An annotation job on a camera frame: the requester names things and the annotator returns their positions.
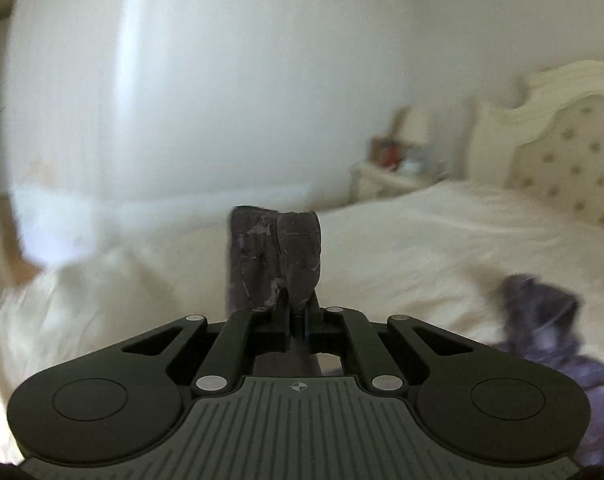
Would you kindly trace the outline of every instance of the white blanket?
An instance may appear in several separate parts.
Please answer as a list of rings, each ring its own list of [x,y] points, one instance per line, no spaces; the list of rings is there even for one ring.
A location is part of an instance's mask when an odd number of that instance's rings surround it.
[[[584,299],[584,352],[604,361],[604,231],[513,192],[448,183],[320,215],[323,306],[405,313],[501,338],[497,287],[514,272]],[[188,314],[223,320],[226,226],[117,248],[0,292],[0,462],[19,452],[6,403],[32,374]]]

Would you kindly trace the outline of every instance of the dark gray cloth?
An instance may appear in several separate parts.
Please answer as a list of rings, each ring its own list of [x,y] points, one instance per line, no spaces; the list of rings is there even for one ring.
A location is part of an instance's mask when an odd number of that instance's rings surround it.
[[[582,387],[591,420],[576,460],[604,466],[604,363],[578,354],[581,342],[573,328],[579,299],[525,274],[507,277],[502,293],[506,341],[497,348],[562,372]]]
[[[317,215],[240,206],[231,212],[230,230],[228,313],[273,307],[285,288],[291,314],[301,316],[320,280],[322,239]],[[300,341],[293,341],[285,354],[256,358],[253,374],[314,377],[321,371],[317,358]]]

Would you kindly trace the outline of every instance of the circular pad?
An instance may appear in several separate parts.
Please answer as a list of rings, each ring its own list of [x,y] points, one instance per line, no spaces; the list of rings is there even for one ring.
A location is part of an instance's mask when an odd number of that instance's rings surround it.
[[[480,412],[502,420],[524,420],[541,412],[546,398],[537,386],[519,379],[490,379],[470,393]]]
[[[126,402],[124,387],[106,379],[82,379],[67,384],[53,397],[53,406],[60,415],[83,422],[114,415]]]

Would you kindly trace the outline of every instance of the lamp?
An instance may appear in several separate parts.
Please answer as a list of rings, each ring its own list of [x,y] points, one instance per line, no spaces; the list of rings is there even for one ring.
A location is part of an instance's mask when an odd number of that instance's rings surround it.
[[[404,108],[396,121],[391,138],[406,147],[423,148],[429,143],[429,113],[419,105]]]

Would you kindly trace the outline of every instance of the tufted upholstered headboard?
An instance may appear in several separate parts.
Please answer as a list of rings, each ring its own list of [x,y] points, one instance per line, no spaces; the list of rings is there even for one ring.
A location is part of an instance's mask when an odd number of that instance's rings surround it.
[[[604,61],[525,78],[515,109],[479,103],[471,180],[518,189],[604,228]]]

